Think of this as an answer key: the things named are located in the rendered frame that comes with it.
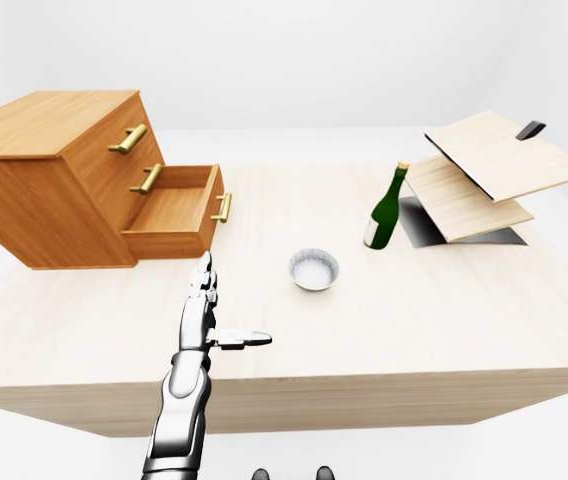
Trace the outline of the open wooden drawer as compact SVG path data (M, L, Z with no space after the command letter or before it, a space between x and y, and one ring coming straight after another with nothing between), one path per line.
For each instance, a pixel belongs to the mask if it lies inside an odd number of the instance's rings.
M139 260L198 257L212 245L225 193L218 165L164 165L122 237Z

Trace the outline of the wooden cabinet with drawers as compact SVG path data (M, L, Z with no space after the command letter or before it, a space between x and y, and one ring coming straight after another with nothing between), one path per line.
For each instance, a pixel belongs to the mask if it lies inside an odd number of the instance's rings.
M0 244L26 266L136 264L61 155L135 92L36 91L0 107Z

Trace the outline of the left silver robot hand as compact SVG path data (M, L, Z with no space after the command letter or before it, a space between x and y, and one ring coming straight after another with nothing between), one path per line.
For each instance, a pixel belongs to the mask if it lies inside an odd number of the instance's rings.
M212 347L222 350L243 350L247 346L270 344L272 337L264 332L217 327L214 308L218 303L218 276L213 268L210 251L200 257L185 301L179 334L179 350L208 352Z

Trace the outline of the white patterned bowl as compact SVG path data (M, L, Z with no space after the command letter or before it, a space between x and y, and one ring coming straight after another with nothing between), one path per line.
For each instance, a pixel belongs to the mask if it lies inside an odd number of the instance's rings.
M335 257L327 251L304 248L289 258L288 273L299 288L318 292L335 283L340 274L340 266Z

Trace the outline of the wooden two-tier rack, black frame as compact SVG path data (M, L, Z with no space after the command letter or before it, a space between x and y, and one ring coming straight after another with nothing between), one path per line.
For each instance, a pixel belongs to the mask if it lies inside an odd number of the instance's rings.
M540 137L544 128L486 111L427 132L436 154L408 169L409 211L424 213L445 244L513 238L513 226L533 219L517 199L568 183L568 152Z

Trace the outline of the wooden drawer, closed front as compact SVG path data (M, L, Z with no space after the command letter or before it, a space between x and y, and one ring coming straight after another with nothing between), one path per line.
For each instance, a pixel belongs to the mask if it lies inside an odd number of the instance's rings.
M127 129L140 125L145 125L147 131L129 153L109 149L128 137ZM127 193L134 181L141 178L144 167L163 162L138 92L71 142L61 155L93 197Z
M145 168L163 164L164 160L151 129L133 146L128 154L110 151L108 145L124 139L122 132L99 144L86 172L86 186L109 225L119 233L125 230L133 214L145 202L146 197L131 192L132 186L141 186L147 176Z

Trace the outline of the green glass bottle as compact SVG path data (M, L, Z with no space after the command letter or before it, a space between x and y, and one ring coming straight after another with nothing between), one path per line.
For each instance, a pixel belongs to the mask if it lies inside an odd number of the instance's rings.
M393 180L382 199L373 209L367 225L363 243L370 249L384 249L394 232L399 218L399 193L410 164L400 161Z

